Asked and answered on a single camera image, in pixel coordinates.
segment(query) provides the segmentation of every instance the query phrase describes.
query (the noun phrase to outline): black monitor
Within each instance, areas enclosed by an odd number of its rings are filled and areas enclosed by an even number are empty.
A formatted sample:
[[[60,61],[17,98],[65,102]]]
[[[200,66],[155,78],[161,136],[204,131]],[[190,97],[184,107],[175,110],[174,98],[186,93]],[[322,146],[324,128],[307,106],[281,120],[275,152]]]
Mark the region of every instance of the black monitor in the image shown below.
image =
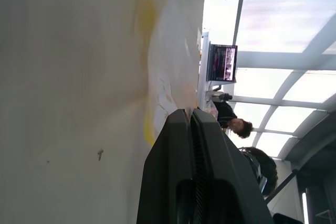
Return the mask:
[[[273,224],[248,161],[215,118],[168,116],[143,170],[137,224]]]
[[[210,44],[207,81],[235,82],[237,46]]]

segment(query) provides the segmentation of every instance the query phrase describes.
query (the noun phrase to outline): window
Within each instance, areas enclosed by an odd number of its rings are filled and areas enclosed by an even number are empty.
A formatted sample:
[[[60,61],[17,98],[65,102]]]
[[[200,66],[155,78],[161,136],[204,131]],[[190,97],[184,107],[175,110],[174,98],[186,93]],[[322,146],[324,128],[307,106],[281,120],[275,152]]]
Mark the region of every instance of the window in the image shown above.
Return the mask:
[[[294,132],[315,109],[278,107],[266,125],[274,131]]]
[[[322,103],[336,93],[336,71],[307,71],[287,92],[284,99]]]
[[[270,105],[237,102],[234,112],[238,118],[251,122],[254,128],[258,128],[269,107]]]
[[[287,69],[239,68],[234,95],[272,99],[291,72]]]
[[[277,157],[291,135],[263,133],[257,143],[257,148],[268,156]]]
[[[336,13],[336,0],[244,0],[238,50],[303,52]]]
[[[235,144],[237,148],[241,147],[250,147],[253,144],[254,138],[256,137],[257,132],[251,132],[251,135],[248,138],[242,139],[237,134],[232,131],[229,132],[228,137]]]
[[[203,31],[213,44],[232,45],[238,0],[204,0]]]

